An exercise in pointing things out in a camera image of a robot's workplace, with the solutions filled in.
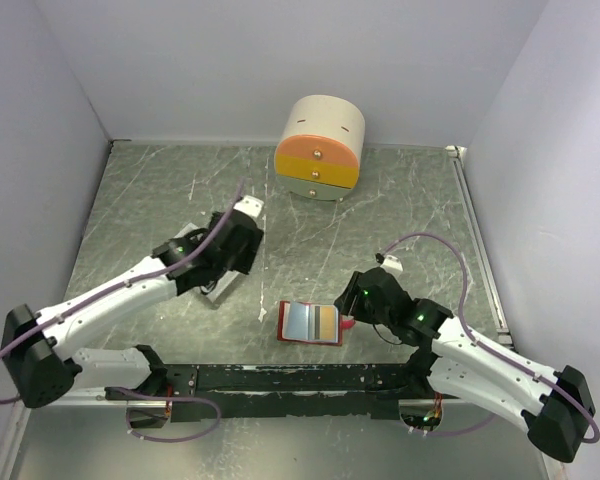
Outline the round three-drawer mini cabinet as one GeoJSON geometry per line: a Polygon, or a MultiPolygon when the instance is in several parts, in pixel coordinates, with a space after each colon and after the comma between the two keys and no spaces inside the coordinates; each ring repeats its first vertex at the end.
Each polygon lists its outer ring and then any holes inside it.
{"type": "Polygon", "coordinates": [[[293,105],[275,150],[278,180],[306,198],[340,200],[359,180],[364,137],[365,119],[354,104],[305,96],[293,105]]]}

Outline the red card holder wallet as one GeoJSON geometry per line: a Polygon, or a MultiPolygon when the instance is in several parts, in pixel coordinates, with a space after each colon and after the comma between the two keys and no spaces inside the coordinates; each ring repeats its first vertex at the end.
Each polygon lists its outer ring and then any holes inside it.
{"type": "Polygon", "coordinates": [[[316,303],[280,301],[278,307],[277,339],[281,342],[340,346],[343,341],[343,332],[355,325],[351,317],[342,316],[338,309],[338,333],[335,343],[320,342],[314,339],[314,308],[316,303]]]}

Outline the aluminium frame rail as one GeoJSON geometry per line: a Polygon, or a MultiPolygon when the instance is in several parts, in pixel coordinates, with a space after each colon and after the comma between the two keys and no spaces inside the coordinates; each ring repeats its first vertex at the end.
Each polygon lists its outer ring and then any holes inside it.
{"type": "Polygon", "coordinates": [[[491,271],[491,265],[480,232],[476,212],[464,172],[463,156],[466,153],[466,148],[458,145],[448,145],[445,147],[445,151],[453,166],[460,195],[462,197],[465,214],[470,225],[469,229],[471,232],[474,250],[476,251],[478,265],[480,267],[483,282],[485,283],[487,298],[496,325],[497,341],[501,345],[512,348],[513,339],[502,309],[499,293],[491,271]]]}

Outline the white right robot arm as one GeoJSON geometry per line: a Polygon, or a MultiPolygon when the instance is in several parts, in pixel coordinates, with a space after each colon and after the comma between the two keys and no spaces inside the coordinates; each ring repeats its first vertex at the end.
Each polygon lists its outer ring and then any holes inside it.
{"type": "Polygon", "coordinates": [[[464,327],[446,307],[411,297],[381,267],[354,272],[335,306],[414,347],[404,374],[411,395],[435,391],[470,402],[520,428],[545,455],[574,461],[595,414],[578,369],[539,364],[464,327]]]}

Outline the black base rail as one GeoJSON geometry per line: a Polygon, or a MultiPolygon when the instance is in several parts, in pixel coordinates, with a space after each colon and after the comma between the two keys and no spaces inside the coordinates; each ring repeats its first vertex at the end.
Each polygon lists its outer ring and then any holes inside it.
{"type": "Polygon", "coordinates": [[[399,420],[434,390],[407,365],[376,364],[170,364],[176,397],[207,399],[223,419],[368,416],[399,420]]]}

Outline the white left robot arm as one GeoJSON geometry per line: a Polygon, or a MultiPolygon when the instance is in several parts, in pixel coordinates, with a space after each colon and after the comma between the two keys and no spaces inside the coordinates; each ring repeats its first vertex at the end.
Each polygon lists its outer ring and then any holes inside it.
{"type": "Polygon", "coordinates": [[[118,277],[70,301],[6,318],[3,359],[28,408],[51,404],[70,391],[122,387],[153,399],[167,389],[168,369],[149,346],[90,349],[114,322],[190,291],[216,299],[238,275],[250,272],[264,232],[261,202],[246,197],[209,225],[188,225],[118,277]]]}

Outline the orange credit card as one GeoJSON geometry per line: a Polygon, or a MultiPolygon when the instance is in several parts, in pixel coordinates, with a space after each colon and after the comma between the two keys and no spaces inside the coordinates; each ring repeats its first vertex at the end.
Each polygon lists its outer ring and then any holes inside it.
{"type": "Polygon", "coordinates": [[[338,314],[333,306],[317,305],[314,308],[314,339],[335,343],[338,333],[338,314]]]}

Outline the white card tray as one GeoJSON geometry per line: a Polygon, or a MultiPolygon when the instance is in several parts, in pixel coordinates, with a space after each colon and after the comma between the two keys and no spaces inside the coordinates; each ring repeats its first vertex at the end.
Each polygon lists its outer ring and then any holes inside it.
{"type": "Polygon", "coordinates": [[[194,287],[191,293],[207,304],[209,308],[218,309],[222,303],[235,291],[242,281],[243,274],[237,271],[225,272],[219,280],[206,286],[194,287]]]}

